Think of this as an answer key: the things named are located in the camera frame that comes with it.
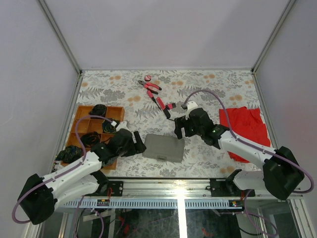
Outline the pink black screwdriver short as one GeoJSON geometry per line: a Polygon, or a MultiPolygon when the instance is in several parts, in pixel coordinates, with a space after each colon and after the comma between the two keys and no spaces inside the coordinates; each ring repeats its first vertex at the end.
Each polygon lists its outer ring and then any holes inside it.
{"type": "Polygon", "coordinates": [[[156,104],[156,106],[159,108],[159,110],[161,110],[159,104],[157,103],[157,101],[154,98],[153,93],[150,90],[147,90],[147,95],[150,97],[150,99],[156,104]]]}

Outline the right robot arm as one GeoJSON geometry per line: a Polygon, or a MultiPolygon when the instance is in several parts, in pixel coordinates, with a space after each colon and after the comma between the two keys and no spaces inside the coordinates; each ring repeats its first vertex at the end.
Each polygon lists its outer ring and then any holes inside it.
{"type": "Polygon", "coordinates": [[[226,183],[230,195],[246,189],[267,190],[277,199],[286,200],[305,177],[288,148],[275,149],[239,136],[228,127],[213,123],[202,108],[194,107],[174,121],[178,139],[197,135],[207,145],[236,154],[259,168],[234,175],[226,183]]]}

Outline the pink black utility knife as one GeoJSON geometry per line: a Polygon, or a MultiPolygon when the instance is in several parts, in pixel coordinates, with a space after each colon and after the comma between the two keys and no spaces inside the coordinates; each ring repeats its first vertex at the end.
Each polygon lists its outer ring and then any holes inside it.
{"type": "Polygon", "coordinates": [[[167,119],[170,119],[170,113],[168,111],[167,106],[164,104],[164,102],[162,101],[162,99],[160,97],[157,97],[157,102],[160,106],[160,108],[162,109],[162,111],[164,112],[165,116],[167,119]]]}

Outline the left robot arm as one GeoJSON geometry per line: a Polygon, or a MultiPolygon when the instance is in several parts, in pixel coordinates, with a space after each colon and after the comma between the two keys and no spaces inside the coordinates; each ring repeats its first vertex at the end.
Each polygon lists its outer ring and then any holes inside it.
{"type": "Polygon", "coordinates": [[[55,209],[87,194],[104,195],[108,180],[101,169],[119,157],[141,154],[146,150],[139,133],[121,128],[106,143],[94,145],[78,160],[62,169],[39,176],[33,174],[26,180],[18,197],[22,208],[33,225],[47,220],[55,209]]]}

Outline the grey plastic tool case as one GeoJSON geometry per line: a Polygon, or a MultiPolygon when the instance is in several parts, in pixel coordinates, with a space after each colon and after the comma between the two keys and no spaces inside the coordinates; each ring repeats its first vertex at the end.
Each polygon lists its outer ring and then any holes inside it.
{"type": "Polygon", "coordinates": [[[147,134],[144,142],[146,150],[143,157],[158,161],[181,163],[184,156],[185,141],[172,136],[147,134]]]}

